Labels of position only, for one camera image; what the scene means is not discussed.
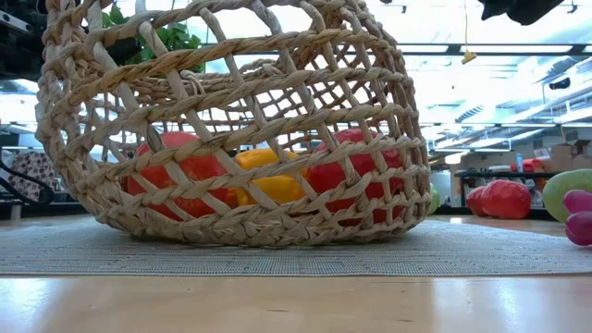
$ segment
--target wicker basket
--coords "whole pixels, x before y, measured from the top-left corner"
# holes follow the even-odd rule
[[[109,0],[47,2],[48,28],[43,76],[39,81],[37,139],[51,156],[71,194],[96,219],[139,237],[246,246],[316,245],[332,241],[372,241],[401,234],[420,223],[430,205],[429,165],[413,81],[397,42],[375,22],[361,0],[194,1],[183,9],[145,11],[126,24],[101,28]],[[311,18],[308,31],[284,32],[271,6],[293,6]],[[249,10],[269,28],[257,38],[226,39],[216,13]],[[197,50],[168,52],[154,29],[201,17],[219,40]],[[83,19],[90,32],[81,27]],[[156,60],[118,67],[106,47],[141,34]],[[270,54],[238,68],[236,58]],[[229,74],[195,74],[187,68],[224,59]],[[357,128],[362,142],[338,142],[337,130]],[[185,130],[201,139],[165,147],[159,132]],[[325,151],[316,151],[322,141]],[[128,158],[140,142],[151,153]],[[278,162],[242,169],[228,151],[266,142]],[[91,151],[101,147],[101,158]],[[288,159],[286,150],[297,152]],[[401,167],[388,167],[387,150],[398,152]],[[117,160],[109,162],[109,153]],[[369,154],[374,171],[359,175],[348,157]],[[209,179],[189,179],[179,162],[213,155],[228,171]],[[346,179],[317,193],[299,170],[339,163]],[[165,166],[178,186],[159,189],[143,178],[147,167]],[[291,175],[305,195],[279,203],[253,180]],[[146,192],[130,195],[122,183],[136,179]],[[401,179],[402,190],[389,186]],[[370,183],[383,186],[382,198],[369,199]],[[213,189],[243,188],[256,204],[230,207]],[[175,200],[201,199],[214,214],[192,216]],[[348,209],[327,203],[353,198]],[[165,205],[180,221],[150,205]],[[392,214],[404,207],[399,214]],[[386,211],[374,221],[375,210]],[[340,221],[359,219],[343,226]]]

